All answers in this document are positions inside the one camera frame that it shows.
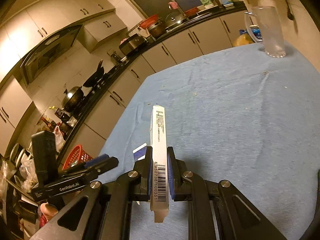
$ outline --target black countertop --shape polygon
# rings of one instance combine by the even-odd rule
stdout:
[[[167,38],[170,38],[174,36],[175,34],[184,31],[194,25],[197,25],[199,23],[205,22],[207,20],[230,14],[230,13],[235,13],[239,11],[246,10],[246,7],[243,2],[235,2],[234,6],[228,7],[228,8],[211,8],[210,12],[206,12],[192,20],[189,20],[180,26],[173,28],[169,32],[163,34],[160,36],[156,41],[153,43],[148,43],[144,48],[140,49],[136,54],[131,55],[128,58],[128,61],[125,63],[122,63],[120,65],[114,66],[110,71],[108,71],[107,74],[104,75],[104,79],[106,82],[104,85],[101,87],[100,90],[98,90],[90,99],[89,103],[86,104],[84,107],[82,114],[78,118],[78,122],[74,126],[74,128],[68,132],[68,137],[66,138],[66,142],[64,146],[62,147],[57,161],[58,163],[61,163],[61,160],[63,159],[64,155],[67,153],[67,149],[70,146],[71,141],[75,137],[76,133],[78,132],[79,128],[82,126],[84,123],[84,120],[87,118],[89,113],[92,111],[92,109],[95,107],[95,105],[98,103],[98,101],[101,99],[101,97],[104,95],[104,93],[109,89],[109,87],[117,80],[117,78],[130,66],[132,62],[135,61],[137,57],[139,57],[142,53],[146,52],[148,49],[152,48],[153,46],[161,43],[162,41],[166,40]]]

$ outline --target kitchen wall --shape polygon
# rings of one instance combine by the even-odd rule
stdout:
[[[34,101],[37,109],[31,114],[25,127],[23,128],[18,143],[23,147],[28,147],[31,142],[31,135],[38,129],[46,126],[39,119],[44,114],[53,119],[56,123],[60,119],[54,115],[50,106],[61,108],[61,102],[64,98],[64,84],[68,90],[74,86],[82,86],[83,83],[96,71],[98,63],[103,59],[102,66],[105,72],[108,72],[114,64],[111,62],[107,51],[114,49],[123,56],[118,46],[125,37],[125,33],[108,41],[94,52],[89,53],[79,41],[75,41],[73,47],[57,58],[52,64],[46,67],[41,74],[26,88],[23,81],[20,84]],[[90,89],[82,88],[86,95]]]
[[[128,30],[134,27],[141,20],[143,15],[128,0],[108,0],[115,8],[118,17],[127,25]]]
[[[271,5],[277,8],[284,39],[296,47],[320,72],[320,32],[299,0],[288,0],[294,21],[287,18],[285,0],[244,0],[248,10],[254,6]]]

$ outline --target glass pitcher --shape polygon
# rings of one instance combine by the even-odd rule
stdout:
[[[253,12],[245,12],[244,21],[250,37],[255,42],[263,42],[265,52],[271,57],[284,57],[284,40],[276,8],[256,6]],[[251,30],[250,16],[255,16],[260,28],[262,40],[258,40]]]

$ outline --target white cabinet door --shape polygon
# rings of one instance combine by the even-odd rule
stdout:
[[[108,139],[124,110],[125,107],[107,91],[84,122],[101,137]]]
[[[75,0],[53,0],[53,2],[71,23],[87,17],[87,13]]]
[[[27,11],[22,11],[13,17],[5,28],[21,58],[44,39],[44,34],[38,29]]]
[[[54,1],[41,0],[27,8],[28,14],[45,36],[71,23],[55,5]]]
[[[189,30],[204,55],[232,47],[219,18],[200,23]]]
[[[239,30],[245,30],[244,12],[231,13],[220,17],[232,44],[240,36]]]
[[[75,0],[76,3],[89,15],[113,9],[107,0]]]
[[[1,88],[0,109],[15,128],[31,103],[31,98],[14,77]]]
[[[70,152],[78,144],[82,145],[82,149],[88,153],[92,158],[98,157],[102,147],[106,140],[98,135],[95,131],[89,128],[86,124],[82,124],[77,134],[73,138],[70,146],[68,147],[66,154],[64,155],[61,163],[64,164]]]
[[[142,55],[156,72],[177,64],[162,43],[148,49]]]
[[[177,64],[202,55],[189,30],[180,32],[162,42]]]
[[[115,13],[108,13],[86,22],[84,27],[99,42],[127,26]]]
[[[15,128],[0,110],[0,154],[4,157]]]
[[[0,31],[0,82],[20,60],[17,48],[5,29]]]
[[[142,84],[143,81],[155,71],[150,67],[149,63],[139,56],[130,66],[129,70],[131,74]]]
[[[127,107],[139,87],[139,81],[132,76],[130,71],[127,69],[111,85],[109,92],[113,97],[119,100],[121,104]]]

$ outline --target white box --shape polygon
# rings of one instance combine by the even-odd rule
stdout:
[[[162,223],[169,213],[167,139],[162,106],[153,106],[150,142],[153,160],[150,210],[155,214],[155,223]]]

